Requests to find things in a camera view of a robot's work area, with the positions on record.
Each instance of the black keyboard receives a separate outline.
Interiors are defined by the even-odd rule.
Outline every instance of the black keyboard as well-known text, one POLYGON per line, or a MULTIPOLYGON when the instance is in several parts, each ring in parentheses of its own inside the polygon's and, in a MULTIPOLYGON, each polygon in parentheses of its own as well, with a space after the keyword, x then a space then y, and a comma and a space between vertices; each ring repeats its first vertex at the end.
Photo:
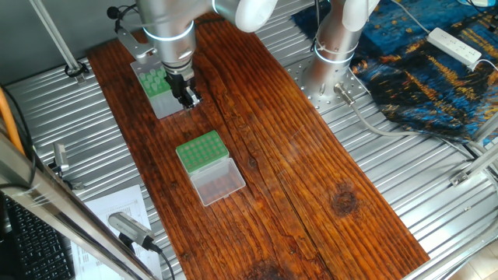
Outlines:
POLYGON ((26 279, 72 279, 61 234, 17 202, 6 198, 6 205, 26 279))

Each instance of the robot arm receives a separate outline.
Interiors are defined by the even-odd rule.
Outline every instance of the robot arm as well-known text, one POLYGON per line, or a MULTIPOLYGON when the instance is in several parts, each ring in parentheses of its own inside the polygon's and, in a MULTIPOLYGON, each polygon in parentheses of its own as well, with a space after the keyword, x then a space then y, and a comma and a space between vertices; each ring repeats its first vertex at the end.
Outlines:
POLYGON ((380 0, 331 0, 331 11, 320 24, 314 58, 304 71, 307 93, 330 91, 342 81, 359 36, 380 0))
POLYGON ((167 72, 172 94, 185 108, 200 102, 195 92, 192 55, 195 52, 194 19, 214 11, 244 32, 254 32, 270 18, 277 0, 136 0, 148 44, 138 44, 124 28, 119 40, 140 63, 151 51, 167 72))
POLYGON ((239 30, 254 32, 265 25, 277 0, 212 0, 212 9, 239 30))

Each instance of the blue patterned cloth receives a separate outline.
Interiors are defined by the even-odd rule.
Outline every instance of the blue patterned cloth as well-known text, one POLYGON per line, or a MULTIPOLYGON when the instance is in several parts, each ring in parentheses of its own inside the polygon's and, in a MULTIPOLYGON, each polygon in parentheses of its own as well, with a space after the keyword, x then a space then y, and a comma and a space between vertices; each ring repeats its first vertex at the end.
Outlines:
MULTIPOLYGON (((455 0, 403 0, 428 30, 439 27, 498 60, 498 36, 489 32, 490 16, 455 0)), ((321 5, 326 14, 330 5, 321 5)), ((293 16, 313 38, 314 7, 293 16)), ((396 4, 383 0, 366 24, 352 69, 370 90, 384 115, 405 129, 468 142, 498 110, 498 73, 480 64, 474 72, 426 42, 426 33, 396 4)), ((485 144, 498 135, 493 132, 485 144)))

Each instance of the wood grain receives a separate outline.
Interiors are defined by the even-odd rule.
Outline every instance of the wood grain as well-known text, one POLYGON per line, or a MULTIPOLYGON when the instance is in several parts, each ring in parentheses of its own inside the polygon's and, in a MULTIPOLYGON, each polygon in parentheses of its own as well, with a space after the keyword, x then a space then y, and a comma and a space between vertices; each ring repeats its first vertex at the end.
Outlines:
POLYGON ((119 42, 89 52, 187 278, 399 279, 429 259, 254 34, 196 33, 204 100, 162 120, 119 42), (247 186, 204 207, 175 148, 213 129, 247 186))

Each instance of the paper sheet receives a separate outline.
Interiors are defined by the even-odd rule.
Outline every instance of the paper sheet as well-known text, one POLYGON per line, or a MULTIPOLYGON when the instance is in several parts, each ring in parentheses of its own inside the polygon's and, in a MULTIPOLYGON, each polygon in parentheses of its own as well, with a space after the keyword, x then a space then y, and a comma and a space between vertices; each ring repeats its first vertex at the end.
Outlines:
MULTIPOLYGON (((86 203, 86 206, 116 235, 119 232, 109 226, 107 219, 110 214, 124 212, 150 229, 146 205, 143 202, 140 186, 129 187, 123 191, 109 194, 86 203)), ((159 255, 147 251, 133 243, 135 254, 158 279, 163 279, 159 262, 159 255)), ((120 280, 123 279, 117 272, 102 264, 91 254, 88 254, 75 243, 71 242, 72 260, 75 267, 76 280, 120 280)))

